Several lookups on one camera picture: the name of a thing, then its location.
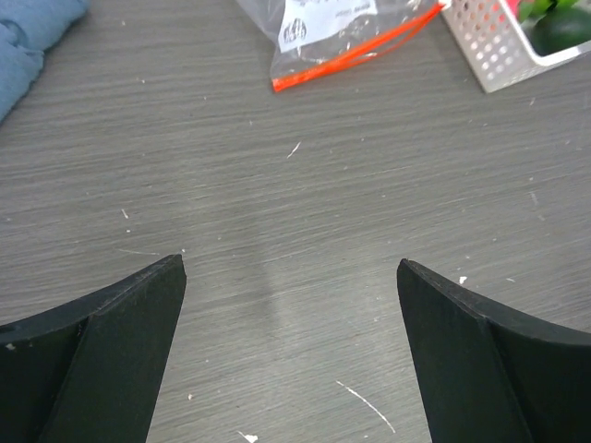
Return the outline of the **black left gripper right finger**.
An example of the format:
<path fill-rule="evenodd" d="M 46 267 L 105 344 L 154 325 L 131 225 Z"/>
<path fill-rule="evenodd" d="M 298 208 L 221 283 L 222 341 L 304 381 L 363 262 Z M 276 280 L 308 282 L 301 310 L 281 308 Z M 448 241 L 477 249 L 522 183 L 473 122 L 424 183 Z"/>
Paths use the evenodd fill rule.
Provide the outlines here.
<path fill-rule="evenodd" d="M 397 292 L 432 441 L 589 441 L 589 333 L 408 259 Z"/>

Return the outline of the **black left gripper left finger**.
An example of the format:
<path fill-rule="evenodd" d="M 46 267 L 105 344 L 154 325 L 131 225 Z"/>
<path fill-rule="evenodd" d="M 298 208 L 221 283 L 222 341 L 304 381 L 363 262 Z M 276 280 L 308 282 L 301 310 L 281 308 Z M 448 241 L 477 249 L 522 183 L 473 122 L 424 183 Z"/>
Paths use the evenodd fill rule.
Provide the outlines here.
<path fill-rule="evenodd" d="M 2 441 L 146 441 L 186 286 L 170 255 L 3 325 Z"/>

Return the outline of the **clear zip bag orange zipper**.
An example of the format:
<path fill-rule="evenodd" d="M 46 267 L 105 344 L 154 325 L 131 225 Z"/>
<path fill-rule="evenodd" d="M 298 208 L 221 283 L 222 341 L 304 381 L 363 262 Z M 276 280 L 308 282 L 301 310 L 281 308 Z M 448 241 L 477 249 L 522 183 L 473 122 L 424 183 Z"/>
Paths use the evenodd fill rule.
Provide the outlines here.
<path fill-rule="evenodd" d="M 238 0 L 275 45 L 276 92 L 387 54 L 415 37 L 449 1 Z"/>

